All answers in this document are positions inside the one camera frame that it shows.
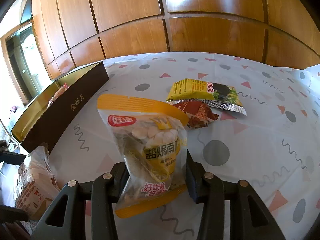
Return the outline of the clear red-print biscuit bag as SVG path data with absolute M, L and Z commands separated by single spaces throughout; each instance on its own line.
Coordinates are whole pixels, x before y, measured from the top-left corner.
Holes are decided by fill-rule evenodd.
M 49 166 L 48 147 L 42 144 L 18 168 L 15 207 L 25 211 L 30 220 L 38 221 L 59 192 Z

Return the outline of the orange pumpkin seed snack bag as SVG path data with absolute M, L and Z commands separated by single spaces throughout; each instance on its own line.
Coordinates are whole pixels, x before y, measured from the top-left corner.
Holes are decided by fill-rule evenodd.
M 187 189 L 185 113 L 161 101 L 116 94 L 99 96 L 97 109 L 129 172 L 116 205 L 119 218 L 168 204 Z

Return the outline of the brown red snack packet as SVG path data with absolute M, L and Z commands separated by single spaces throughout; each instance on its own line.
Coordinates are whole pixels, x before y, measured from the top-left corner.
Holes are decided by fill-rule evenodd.
M 207 127 L 219 118 L 219 115 L 213 113 L 211 108 L 204 102 L 189 100 L 176 103 L 174 106 L 189 117 L 187 123 L 189 129 Z

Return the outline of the yellow seaweed snack packet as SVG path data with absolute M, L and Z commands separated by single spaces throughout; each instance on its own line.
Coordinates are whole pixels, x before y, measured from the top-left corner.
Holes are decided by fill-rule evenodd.
M 247 115 L 236 89 L 232 86 L 194 79 L 175 82 L 166 102 L 174 105 L 187 101 L 199 101 L 206 103 L 211 108 Z

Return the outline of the patterned white tablecloth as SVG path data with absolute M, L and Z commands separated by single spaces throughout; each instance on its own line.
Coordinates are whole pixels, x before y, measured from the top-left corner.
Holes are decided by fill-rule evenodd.
M 85 104 L 49 157 L 59 187 L 86 182 L 121 161 L 97 111 L 100 94 L 166 101 L 186 78 L 234 86 L 247 116 L 188 131 L 188 149 L 222 180 L 247 180 L 286 239 L 304 239 L 319 215 L 319 65 L 296 70 L 210 53 L 158 53 L 103 60 L 109 81 Z M 197 239 L 203 204 L 188 193 L 129 219 L 115 216 L 119 239 Z

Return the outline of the gold metal tin tray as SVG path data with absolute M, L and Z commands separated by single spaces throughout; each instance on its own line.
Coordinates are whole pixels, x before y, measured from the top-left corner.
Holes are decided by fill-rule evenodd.
M 12 136 L 29 153 L 41 144 L 52 151 L 82 107 L 108 80 L 101 61 L 60 75 L 25 106 Z

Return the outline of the wooden doorway frame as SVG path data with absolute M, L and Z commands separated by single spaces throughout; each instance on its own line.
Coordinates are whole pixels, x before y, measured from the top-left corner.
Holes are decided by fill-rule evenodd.
M 2 35 L 1 48 L 14 87 L 27 105 L 51 83 L 32 23 L 25 22 Z

